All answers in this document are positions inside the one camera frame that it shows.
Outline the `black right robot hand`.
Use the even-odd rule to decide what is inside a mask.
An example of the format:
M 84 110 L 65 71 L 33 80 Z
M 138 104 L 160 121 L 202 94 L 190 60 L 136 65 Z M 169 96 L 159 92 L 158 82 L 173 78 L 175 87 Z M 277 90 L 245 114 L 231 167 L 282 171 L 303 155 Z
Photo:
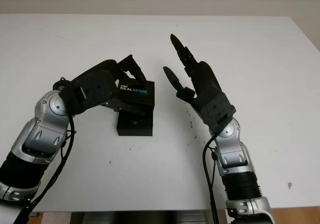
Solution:
M 188 47 L 184 46 L 174 34 L 170 35 L 170 40 L 194 87 L 194 89 L 183 87 L 174 72 L 164 66 L 164 73 L 176 90 L 176 97 L 192 105 L 195 100 L 194 96 L 199 97 L 209 89 L 216 89 L 220 92 L 221 87 L 211 67 L 204 61 L 198 62 Z

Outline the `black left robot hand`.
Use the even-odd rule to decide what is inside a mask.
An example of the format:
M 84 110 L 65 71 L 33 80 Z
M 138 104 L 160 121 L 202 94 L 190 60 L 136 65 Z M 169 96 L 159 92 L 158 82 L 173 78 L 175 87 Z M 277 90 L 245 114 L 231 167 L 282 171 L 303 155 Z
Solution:
M 80 88 L 79 112 L 96 106 L 106 106 L 118 112 L 145 116 L 146 111 L 141 107 L 120 100 L 116 81 L 127 81 L 130 78 L 127 72 L 134 76 L 139 84 L 146 84 L 146 77 L 131 54 L 120 62 L 104 60 L 74 78 L 72 83 Z

